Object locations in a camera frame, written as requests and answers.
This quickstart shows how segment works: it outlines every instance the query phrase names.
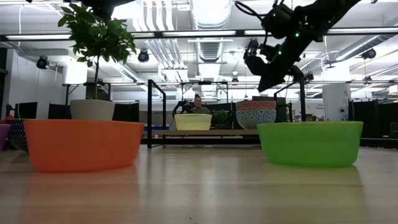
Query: green bowl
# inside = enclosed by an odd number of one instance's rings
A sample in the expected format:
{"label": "green bowl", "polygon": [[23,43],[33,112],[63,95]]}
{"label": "green bowl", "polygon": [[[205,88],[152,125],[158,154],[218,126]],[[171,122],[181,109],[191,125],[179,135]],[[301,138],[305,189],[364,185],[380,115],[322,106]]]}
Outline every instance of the green bowl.
{"label": "green bowl", "polygon": [[362,122],[258,124],[264,155],[276,164],[344,167],[357,159]]}

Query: orange bowl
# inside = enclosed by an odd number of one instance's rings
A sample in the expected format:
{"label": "orange bowl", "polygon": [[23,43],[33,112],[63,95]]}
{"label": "orange bowl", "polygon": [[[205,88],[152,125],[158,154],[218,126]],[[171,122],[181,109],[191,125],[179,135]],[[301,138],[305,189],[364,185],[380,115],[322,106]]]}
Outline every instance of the orange bowl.
{"label": "orange bowl", "polygon": [[47,119],[24,121],[30,163],[39,172],[88,172],[131,165],[144,124]]}

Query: table surface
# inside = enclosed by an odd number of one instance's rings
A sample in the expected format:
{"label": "table surface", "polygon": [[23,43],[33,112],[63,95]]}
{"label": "table surface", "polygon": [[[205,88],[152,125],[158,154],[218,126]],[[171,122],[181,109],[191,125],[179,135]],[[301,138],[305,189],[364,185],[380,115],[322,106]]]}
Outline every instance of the table surface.
{"label": "table surface", "polygon": [[236,136],[236,135],[258,135],[257,130],[153,130],[152,134],[167,135],[167,136],[183,136],[183,135],[195,135],[195,136]]}
{"label": "table surface", "polygon": [[397,177],[398,151],[372,148],[326,169],[271,164],[247,146],[142,147],[131,167],[72,174],[36,173],[6,151],[0,222],[396,224]]}

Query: person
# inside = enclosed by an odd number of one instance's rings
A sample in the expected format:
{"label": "person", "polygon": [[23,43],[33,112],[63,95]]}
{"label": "person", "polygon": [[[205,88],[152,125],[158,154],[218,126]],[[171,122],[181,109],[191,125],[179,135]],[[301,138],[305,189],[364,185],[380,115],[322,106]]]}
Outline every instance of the person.
{"label": "person", "polygon": [[195,95],[195,101],[193,102],[195,107],[192,109],[192,113],[196,114],[211,114],[208,108],[201,106],[201,97],[199,95]]}

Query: wooden shelf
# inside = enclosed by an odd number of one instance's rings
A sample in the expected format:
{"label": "wooden shelf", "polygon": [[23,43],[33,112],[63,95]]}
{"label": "wooden shelf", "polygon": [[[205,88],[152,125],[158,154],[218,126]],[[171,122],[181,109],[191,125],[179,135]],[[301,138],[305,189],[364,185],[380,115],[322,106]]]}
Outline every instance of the wooden shelf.
{"label": "wooden shelf", "polygon": [[153,130],[152,134],[166,136],[241,136],[258,135],[257,130]]}

